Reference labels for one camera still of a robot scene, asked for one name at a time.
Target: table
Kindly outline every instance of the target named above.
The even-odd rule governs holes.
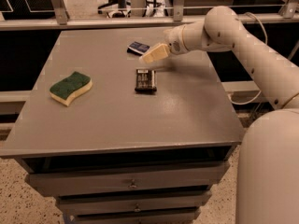
[[[151,65],[127,53],[165,27],[61,32],[0,157],[28,172],[76,223],[189,221],[229,167],[242,126],[205,52]],[[135,92],[136,68],[157,71]],[[65,107],[52,84],[79,71],[93,87]]]

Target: gray tabletop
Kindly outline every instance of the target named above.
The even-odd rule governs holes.
[[[164,29],[62,32],[0,156],[240,143],[243,129],[205,52],[151,65],[126,52],[134,41],[151,46],[163,41]],[[135,70],[142,67],[157,71],[153,95],[135,92]],[[49,89],[74,71],[90,76],[93,87],[66,107]]]

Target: sponge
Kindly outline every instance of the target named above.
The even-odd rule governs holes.
[[[71,76],[51,86],[50,96],[54,100],[69,106],[75,98],[90,90],[92,85],[90,77],[75,71]]]

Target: drawer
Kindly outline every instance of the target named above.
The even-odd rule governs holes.
[[[108,170],[28,175],[43,196],[68,196],[139,189],[165,189],[218,183],[229,163],[181,163]]]
[[[60,198],[57,207],[69,216],[143,212],[155,209],[199,207],[211,196],[209,190],[200,187],[183,189],[158,189],[135,192],[117,192],[101,195]]]
[[[111,214],[75,217],[76,224],[152,224],[157,222],[193,221],[199,215],[198,208],[150,211],[133,214]]]

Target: white robotic arm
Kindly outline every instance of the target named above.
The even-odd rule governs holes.
[[[141,60],[231,50],[270,104],[284,108],[257,119],[244,136],[235,222],[299,223],[299,68],[250,34],[228,7],[211,9],[204,22],[166,31],[165,41]]]

